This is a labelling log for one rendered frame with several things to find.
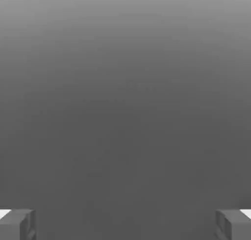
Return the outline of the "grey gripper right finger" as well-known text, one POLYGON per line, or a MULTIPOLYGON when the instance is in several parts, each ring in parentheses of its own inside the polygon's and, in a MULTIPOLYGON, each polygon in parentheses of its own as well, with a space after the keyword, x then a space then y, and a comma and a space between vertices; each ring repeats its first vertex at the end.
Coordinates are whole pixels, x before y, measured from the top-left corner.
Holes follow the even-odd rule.
POLYGON ((251 240, 251 209, 216 210, 215 240, 251 240))

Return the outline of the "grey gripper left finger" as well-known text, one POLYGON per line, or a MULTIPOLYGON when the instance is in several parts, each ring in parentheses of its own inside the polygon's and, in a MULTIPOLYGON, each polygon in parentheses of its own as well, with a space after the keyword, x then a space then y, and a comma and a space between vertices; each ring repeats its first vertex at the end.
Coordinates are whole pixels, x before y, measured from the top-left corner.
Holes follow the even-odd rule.
POLYGON ((36 240, 36 211, 0 209, 0 240, 36 240))

